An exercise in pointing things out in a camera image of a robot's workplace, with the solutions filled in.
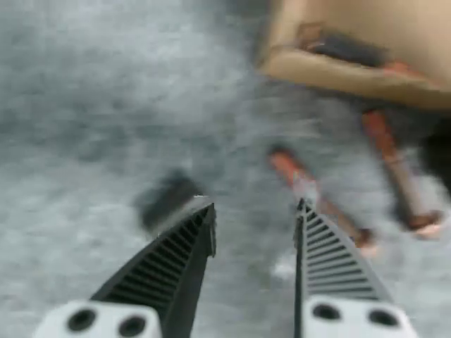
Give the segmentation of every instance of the brown cardboard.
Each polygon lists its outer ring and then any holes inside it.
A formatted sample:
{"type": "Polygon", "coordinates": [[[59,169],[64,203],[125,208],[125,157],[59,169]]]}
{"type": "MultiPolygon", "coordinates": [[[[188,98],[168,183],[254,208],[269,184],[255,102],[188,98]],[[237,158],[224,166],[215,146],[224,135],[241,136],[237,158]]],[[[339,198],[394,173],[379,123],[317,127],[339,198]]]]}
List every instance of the brown cardboard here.
{"type": "Polygon", "coordinates": [[[451,2],[448,0],[274,0],[263,74],[420,108],[451,108],[451,2]],[[297,48],[301,24],[326,27],[387,48],[434,80],[387,73],[297,48]]]}

